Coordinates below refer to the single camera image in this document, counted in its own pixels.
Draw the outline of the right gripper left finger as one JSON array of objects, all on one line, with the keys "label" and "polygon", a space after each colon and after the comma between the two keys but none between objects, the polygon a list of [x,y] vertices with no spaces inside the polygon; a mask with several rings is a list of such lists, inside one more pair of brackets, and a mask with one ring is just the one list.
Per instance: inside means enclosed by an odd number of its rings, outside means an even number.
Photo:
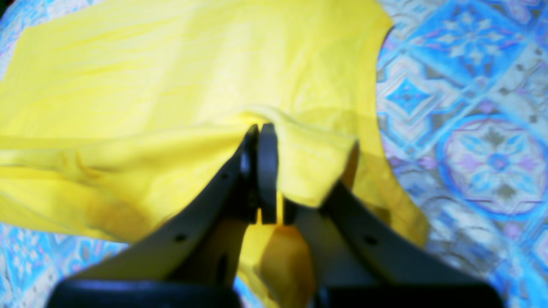
[{"label": "right gripper left finger", "polygon": [[231,288],[243,236],[256,217],[253,125],[205,189],[158,230],[71,278],[77,288]]}]

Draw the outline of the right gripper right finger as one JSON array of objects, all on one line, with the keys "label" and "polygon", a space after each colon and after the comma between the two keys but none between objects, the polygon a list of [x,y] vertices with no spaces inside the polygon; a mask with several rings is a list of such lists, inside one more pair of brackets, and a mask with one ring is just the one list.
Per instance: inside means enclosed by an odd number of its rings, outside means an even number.
[{"label": "right gripper right finger", "polygon": [[321,288],[478,288],[479,279],[417,248],[368,210],[342,181],[317,208],[283,197],[283,223],[306,241]]}]

